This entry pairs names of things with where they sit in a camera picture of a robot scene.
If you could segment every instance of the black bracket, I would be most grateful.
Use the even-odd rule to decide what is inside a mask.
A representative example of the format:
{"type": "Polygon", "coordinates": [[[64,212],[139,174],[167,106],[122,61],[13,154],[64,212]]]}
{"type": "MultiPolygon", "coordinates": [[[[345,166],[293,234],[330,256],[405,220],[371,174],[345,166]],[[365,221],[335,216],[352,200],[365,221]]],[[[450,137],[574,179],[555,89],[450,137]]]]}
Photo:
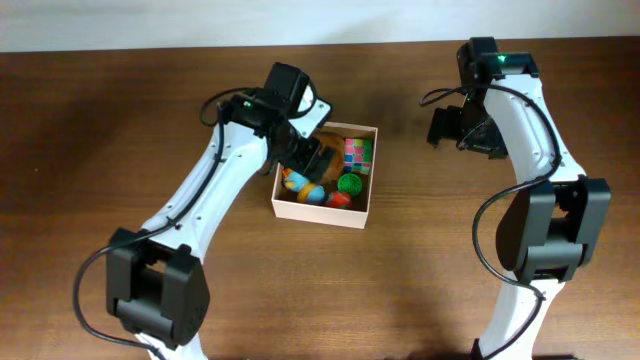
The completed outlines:
{"type": "MultiPolygon", "coordinates": [[[[111,244],[139,234],[116,230],[111,244]]],[[[170,349],[187,344],[209,308],[209,289],[200,259],[186,245],[177,250],[151,240],[135,242],[107,255],[107,311],[125,330],[149,334],[170,349]],[[151,266],[164,263],[164,271],[151,266]]]]}
{"type": "Polygon", "coordinates": [[[518,192],[496,232],[500,263],[522,284],[571,280],[591,260],[610,201],[607,182],[586,176],[518,192]],[[553,218],[556,205],[564,217],[553,218]]]}
{"type": "Polygon", "coordinates": [[[489,159],[506,159],[509,153],[498,125],[477,101],[469,99],[462,108],[449,106],[433,112],[427,142],[438,147],[441,139],[456,141],[458,150],[489,155],[489,159]]]}

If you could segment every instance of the rubik's cube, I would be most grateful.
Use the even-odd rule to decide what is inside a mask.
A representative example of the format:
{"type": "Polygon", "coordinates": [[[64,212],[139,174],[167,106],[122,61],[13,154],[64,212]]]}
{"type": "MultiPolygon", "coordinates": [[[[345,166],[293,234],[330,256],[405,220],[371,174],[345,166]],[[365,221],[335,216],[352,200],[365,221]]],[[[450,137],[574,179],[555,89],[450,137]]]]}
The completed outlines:
{"type": "Polygon", "coordinates": [[[373,162],[373,140],[345,139],[344,172],[369,175],[373,162]]]}

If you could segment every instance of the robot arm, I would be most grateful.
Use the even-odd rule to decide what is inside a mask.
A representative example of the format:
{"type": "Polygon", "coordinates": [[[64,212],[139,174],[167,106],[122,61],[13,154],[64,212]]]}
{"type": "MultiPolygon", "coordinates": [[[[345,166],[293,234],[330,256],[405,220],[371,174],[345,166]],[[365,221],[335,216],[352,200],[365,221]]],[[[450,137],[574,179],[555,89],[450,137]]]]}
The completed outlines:
{"type": "Polygon", "coordinates": [[[467,97],[462,108],[436,109],[428,141],[437,146],[441,138],[453,139],[458,149],[490,158],[508,154],[518,184],[540,179],[552,170],[556,157],[561,160],[548,180],[517,193],[496,233],[505,276],[538,289],[545,301],[536,315],[536,295],[504,283],[489,326],[472,350],[474,360],[531,359],[551,301],[593,254],[611,194],[604,179],[586,177],[562,142],[530,54],[502,54],[493,38],[472,38],[457,55],[467,97]],[[515,90],[538,106],[549,120],[560,154],[555,153],[552,134],[539,114],[520,97],[497,87],[515,90]],[[553,218],[555,206],[567,211],[566,217],[553,218]]]}
{"type": "MultiPolygon", "coordinates": [[[[322,177],[334,151],[322,148],[311,134],[330,112],[304,73],[278,63],[264,89],[247,90],[219,105],[201,159],[141,232],[167,221],[173,226],[107,255],[108,312],[167,360],[206,359],[197,331],[209,305],[202,263],[213,234],[265,161],[281,162],[313,180],[322,177]],[[156,262],[165,263],[164,271],[152,268],[156,262]]],[[[119,229],[111,244],[138,234],[119,229]]]]}

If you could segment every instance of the wooden table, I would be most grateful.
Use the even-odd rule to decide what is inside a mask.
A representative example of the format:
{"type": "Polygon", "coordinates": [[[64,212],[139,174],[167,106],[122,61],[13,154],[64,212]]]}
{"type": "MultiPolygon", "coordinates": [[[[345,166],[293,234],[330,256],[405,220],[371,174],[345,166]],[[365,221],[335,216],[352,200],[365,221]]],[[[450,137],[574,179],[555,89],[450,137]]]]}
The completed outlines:
{"type": "MultiPolygon", "coordinates": [[[[332,121],[379,128],[365,230],[276,219],[272,177],[242,190],[209,248],[211,357],[401,358],[468,352],[499,282],[471,246],[476,209],[514,183],[508,161],[437,150],[426,91],[459,83],[462,42],[0,55],[0,359],[145,359],[86,334],[71,312],[81,261],[117,227],[137,229],[177,189],[210,136],[208,96],[259,86],[274,61],[311,75],[332,121]]],[[[637,359],[640,351],[640,39],[501,41],[531,51],[574,157],[613,202],[592,263],[559,295],[536,354],[637,359]]],[[[459,103],[450,98],[440,106],[459,103]]],[[[481,226],[493,234],[509,201],[481,226]]],[[[85,277],[105,311],[104,262],[85,277]]]]}

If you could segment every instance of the white box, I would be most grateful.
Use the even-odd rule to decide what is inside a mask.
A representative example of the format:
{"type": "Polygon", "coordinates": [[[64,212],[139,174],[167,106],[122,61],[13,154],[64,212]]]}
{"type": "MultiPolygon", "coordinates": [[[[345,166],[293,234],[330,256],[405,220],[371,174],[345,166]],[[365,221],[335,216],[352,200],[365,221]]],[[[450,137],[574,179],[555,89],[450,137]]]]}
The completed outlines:
{"type": "Polygon", "coordinates": [[[301,204],[295,201],[295,197],[290,194],[291,192],[282,185],[282,165],[278,164],[276,181],[271,195],[271,203],[276,217],[364,229],[369,216],[373,170],[376,162],[376,148],[378,147],[378,128],[328,122],[322,127],[321,131],[336,133],[345,138],[373,140],[371,171],[368,175],[368,181],[363,184],[362,193],[353,200],[353,210],[301,204]],[[366,199],[360,199],[363,194],[366,194],[366,199]]]}

